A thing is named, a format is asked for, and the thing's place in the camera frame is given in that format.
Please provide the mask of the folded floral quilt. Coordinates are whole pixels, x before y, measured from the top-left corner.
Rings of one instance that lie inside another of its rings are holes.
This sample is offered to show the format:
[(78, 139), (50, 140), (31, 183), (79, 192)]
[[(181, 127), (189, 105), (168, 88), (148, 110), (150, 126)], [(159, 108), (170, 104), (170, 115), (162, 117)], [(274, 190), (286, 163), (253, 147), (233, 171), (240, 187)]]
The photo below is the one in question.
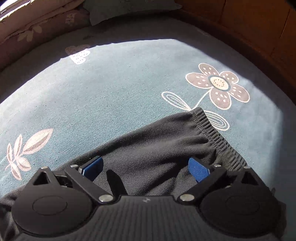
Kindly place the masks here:
[(1, 5), (1, 70), (37, 46), (90, 24), (84, 1), (5, 1)]

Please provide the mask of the black sweatpants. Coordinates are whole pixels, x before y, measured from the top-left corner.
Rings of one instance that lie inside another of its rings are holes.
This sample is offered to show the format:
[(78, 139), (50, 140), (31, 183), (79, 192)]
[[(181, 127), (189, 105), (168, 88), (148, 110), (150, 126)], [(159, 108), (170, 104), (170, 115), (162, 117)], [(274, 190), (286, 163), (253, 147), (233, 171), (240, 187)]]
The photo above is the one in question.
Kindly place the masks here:
[[(100, 204), (65, 174), (95, 156)], [(198, 204), (178, 197), (196, 185), (189, 159), (220, 164), (225, 178)], [(57, 170), (42, 167), (1, 199), (1, 240), (281, 240), (285, 205), (211, 125), (201, 108), (119, 137)]]

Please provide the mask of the green grey pillow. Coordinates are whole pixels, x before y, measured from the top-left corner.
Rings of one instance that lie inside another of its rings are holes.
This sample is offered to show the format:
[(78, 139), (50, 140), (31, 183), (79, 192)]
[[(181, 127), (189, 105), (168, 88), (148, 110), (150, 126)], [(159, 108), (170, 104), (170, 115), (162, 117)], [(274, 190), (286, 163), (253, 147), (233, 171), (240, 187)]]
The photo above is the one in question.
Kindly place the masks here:
[(137, 13), (141, 11), (171, 11), (180, 9), (182, 6), (175, 1), (148, 1), (148, 0), (127, 0), (127, 1), (84, 1), (83, 8), (90, 13), (91, 25), (97, 25), (102, 21), (116, 16)]

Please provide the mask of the wooden headboard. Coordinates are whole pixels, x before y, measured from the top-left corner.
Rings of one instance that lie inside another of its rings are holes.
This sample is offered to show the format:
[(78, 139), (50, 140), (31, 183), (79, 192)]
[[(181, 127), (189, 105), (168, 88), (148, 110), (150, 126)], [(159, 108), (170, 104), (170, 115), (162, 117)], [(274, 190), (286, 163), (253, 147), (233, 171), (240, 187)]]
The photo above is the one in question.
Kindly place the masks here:
[(242, 53), (295, 100), (295, 1), (178, 1), (184, 20)]

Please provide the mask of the grey patterned bed sheet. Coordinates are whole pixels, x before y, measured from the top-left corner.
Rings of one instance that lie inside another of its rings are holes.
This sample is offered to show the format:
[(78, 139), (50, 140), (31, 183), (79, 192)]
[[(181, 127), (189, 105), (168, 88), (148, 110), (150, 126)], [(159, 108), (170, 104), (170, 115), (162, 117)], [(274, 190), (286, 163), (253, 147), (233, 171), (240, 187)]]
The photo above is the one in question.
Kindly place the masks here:
[[(207, 63), (249, 93), (229, 109), (185, 76)], [(193, 25), (144, 19), (86, 27), (1, 71), (1, 195), (116, 137), (199, 106), (277, 197), (295, 205), (295, 105), (247, 58)]]

